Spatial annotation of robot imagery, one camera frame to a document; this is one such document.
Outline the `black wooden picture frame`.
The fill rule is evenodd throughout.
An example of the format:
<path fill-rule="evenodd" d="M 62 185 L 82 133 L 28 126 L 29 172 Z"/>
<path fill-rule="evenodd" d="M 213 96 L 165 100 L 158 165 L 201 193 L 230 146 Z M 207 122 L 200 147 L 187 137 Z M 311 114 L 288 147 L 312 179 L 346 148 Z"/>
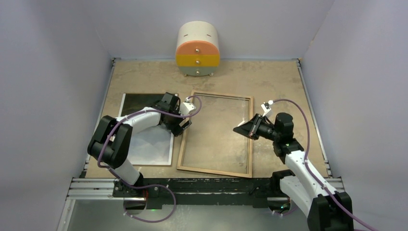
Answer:
<path fill-rule="evenodd" d="M 254 115 L 254 99 L 232 93 L 192 91 L 202 108 L 182 135 L 177 169 L 251 178 L 253 142 L 233 132 Z"/>

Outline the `glossy photo print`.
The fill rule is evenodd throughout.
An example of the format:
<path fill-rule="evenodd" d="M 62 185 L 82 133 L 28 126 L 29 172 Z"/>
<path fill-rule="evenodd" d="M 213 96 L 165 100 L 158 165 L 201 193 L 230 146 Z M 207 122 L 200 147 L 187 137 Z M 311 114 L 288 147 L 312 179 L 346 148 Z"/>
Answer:
<path fill-rule="evenodd" d="M 137 112 L 160 101 L 160 93 L 124 93 L 119 116 Z M 130 140 L 128 159 L 134 166 L 170 166 L 172 164 L 174 136 L 164 125 L 137 132 L 134 128 Z"/>

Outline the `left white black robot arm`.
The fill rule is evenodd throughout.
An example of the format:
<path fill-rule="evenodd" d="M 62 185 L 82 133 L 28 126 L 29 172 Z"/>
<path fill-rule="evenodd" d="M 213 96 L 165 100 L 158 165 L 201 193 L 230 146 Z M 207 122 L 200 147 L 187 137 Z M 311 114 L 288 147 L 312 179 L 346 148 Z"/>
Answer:
<path fill-rule="evenodd" d="M 103 116 L 87 147 L 88 155 L 97 161 L 100 168 L 109 170 L 125 184 L 125 191 L 132 197 L 143 192 L 143 175 L 128 159 L 132 132 L 164 125 L 174 136 L 181 135 L 191 122 L 190 117 L 202 108 L 192 102 L 192 96 L 184 101 L 179 96 L 166 92 L 153 104 L 128 115 Z"/>

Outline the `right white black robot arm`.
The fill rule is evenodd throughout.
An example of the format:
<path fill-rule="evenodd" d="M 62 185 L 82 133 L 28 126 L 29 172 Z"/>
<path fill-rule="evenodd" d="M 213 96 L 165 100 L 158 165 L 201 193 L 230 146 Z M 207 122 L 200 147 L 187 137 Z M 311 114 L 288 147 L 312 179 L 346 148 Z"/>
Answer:
<path fill-rule="evenodd" d="M 346 192 L 330 185 L 306 158 L 301 144 L 294 138 L 293 117 L 278 113 L 275 122 L 256 114 L 242 122 L 234 132 L 252 140 L 260 137 L 273 142 L 275 155 L 288 167 L 272 174 L 270 189 L 274 195 L 287 195 L 305 214 L 311 231 L 352 231 L 352 201 Z"/>

